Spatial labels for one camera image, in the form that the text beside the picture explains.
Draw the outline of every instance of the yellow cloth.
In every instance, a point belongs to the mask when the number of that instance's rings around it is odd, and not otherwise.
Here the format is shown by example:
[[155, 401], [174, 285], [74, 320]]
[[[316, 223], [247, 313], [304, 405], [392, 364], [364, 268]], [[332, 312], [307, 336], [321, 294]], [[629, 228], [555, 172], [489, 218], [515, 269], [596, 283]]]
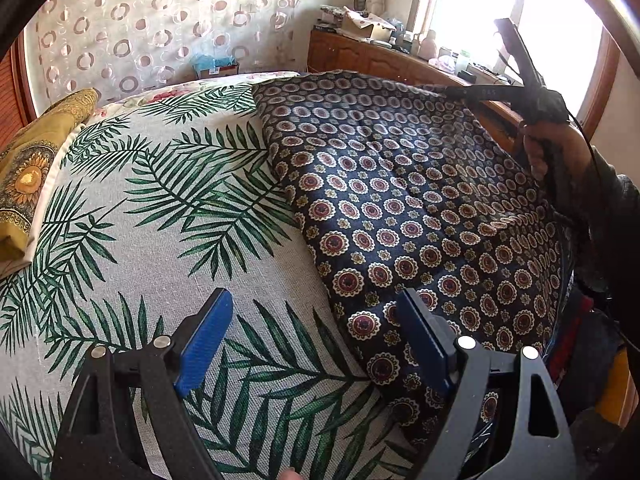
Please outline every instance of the yellow cloth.
[[0, 153], [0, 261], [20, 260], [49, 168], [65, 139], [95, 108], [98, 94], [81, 90], [22, 128]]

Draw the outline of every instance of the dark patterned blanket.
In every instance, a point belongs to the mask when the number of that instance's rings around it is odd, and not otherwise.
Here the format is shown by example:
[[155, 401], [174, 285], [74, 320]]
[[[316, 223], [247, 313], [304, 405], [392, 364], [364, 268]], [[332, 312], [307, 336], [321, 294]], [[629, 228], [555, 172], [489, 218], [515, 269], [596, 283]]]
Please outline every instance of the dark patterned blanket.
[[[412, 443], [444, 402], [402, 336], [400, 290], [486, 348], [545, 350], [568, 286], [564, 234], [462, 103], [352, 72], [274, 80], [254, 97], [343, 337]], [[484, 422], [496, 403], [488, 392]]]

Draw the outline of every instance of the white curtain with circle pattern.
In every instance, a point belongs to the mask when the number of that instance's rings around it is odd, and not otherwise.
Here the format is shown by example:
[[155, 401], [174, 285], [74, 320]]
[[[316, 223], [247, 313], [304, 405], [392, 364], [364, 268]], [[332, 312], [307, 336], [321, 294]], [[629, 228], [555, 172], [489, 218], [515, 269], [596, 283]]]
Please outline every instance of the white curtain with circle pattern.
[[38, 63], [52, 102], [94, 87], [100, 102], [193, 77], [195, 54], [234, 56], [241, 72], [284, 70], [299, 0], [47, 0]]

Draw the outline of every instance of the metal pin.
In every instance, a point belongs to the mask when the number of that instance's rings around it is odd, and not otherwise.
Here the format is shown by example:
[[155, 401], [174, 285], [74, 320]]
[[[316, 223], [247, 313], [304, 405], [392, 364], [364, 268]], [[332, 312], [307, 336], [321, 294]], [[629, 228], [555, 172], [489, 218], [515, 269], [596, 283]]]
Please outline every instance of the metal pin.
[[531, 359], [533, 361], [533, 359], [538, 358], [538, 351], [533, 348], [533, 346], [525, 346], [522, 349], [522, 355], [524, 355], [524, 357], [526, 357], [527, 359]]
[[94, 359], [100, 359], [100, 357], [104, 357], [106, 353], [107, 349], [104, 346], [97, 346], [91, 350], [91, 357]]
[[171, 344], [171, 338], [167, 335], [159, 335], [154, 339], [156, 348], [167, 348]]
[[476, 347], [476, 340], [471, 336], [462, 335], [458, 338], [458, 345], [465, 350], [471, 350]]

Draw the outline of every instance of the bright window pane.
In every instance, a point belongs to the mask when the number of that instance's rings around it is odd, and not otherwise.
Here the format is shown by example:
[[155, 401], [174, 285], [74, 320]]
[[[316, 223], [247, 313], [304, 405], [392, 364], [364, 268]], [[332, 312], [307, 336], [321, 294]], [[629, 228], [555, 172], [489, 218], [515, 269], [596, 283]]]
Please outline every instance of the bright window pane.
[[516, 0], [436, 0], [431, 20], [436, 43], [459, 52], [488, 68], [498, 60], [494, 20], [508, 18]]
[[584, 0], [524, 0], [518, 30], [546, 86], [577, 114], [598, 57], [596, 13]]

